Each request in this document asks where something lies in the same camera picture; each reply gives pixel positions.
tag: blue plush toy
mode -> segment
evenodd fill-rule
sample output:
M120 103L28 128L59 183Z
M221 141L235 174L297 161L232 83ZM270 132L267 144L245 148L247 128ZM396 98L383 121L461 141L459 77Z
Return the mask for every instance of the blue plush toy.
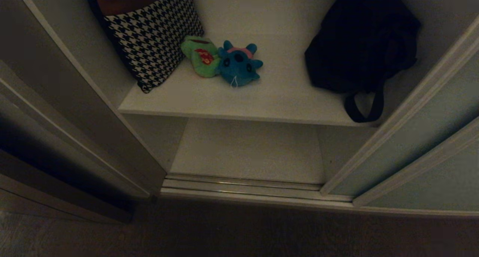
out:
M248 84L252 80L260 78L256 69L263 66L263 62L253 59L258 48L255 44L249 44L244 49L233 47L228 40L219 48L219 63L216 72L219 73L233 87L240 87Z

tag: green plush toy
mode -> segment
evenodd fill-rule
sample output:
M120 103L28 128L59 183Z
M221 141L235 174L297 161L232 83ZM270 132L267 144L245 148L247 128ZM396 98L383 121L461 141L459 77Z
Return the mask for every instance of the green plush toy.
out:
M181 51L191 60L195 72L202 77L213 77L221 58L218 48L208 38L186 36Z

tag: plush toy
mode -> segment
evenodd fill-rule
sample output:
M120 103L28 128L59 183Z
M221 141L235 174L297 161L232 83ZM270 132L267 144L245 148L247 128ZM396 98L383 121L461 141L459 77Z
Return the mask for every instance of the plush toy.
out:
M215 76L220 62L217 47L208 38L186 36L181 51L191 60L195 72L202 77Z
M262 61L253 59L257 49L255 44L249 44L244 49L235 48L226 40L223 48L219 48L221 62L217 73L221 74L232 87L244 86L252 80L257 80L260 76L256 69L263 66Z

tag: shelf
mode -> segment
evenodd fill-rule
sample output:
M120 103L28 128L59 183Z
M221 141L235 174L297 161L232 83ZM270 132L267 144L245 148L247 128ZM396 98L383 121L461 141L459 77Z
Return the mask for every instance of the shelf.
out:
M211 119L242 119L324 125L362 126L344 111L343 96L311 86L304 51L310 39L283 35L209 35L217 46L258 45L265 64L261 78L232 88L220 76L201 78L183 60L160 87L144 94L136 85L118 108L122 113Z
M313 125L189 119L172 174L323 184Z

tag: black and white pillow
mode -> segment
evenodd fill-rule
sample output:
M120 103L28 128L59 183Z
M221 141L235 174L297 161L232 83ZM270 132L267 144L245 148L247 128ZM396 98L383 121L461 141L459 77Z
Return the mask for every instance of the black and white pillow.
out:
M180 45L186 35L204 34L193 0L157 0L103 16L101 23L144 93L161 85L184 58Z

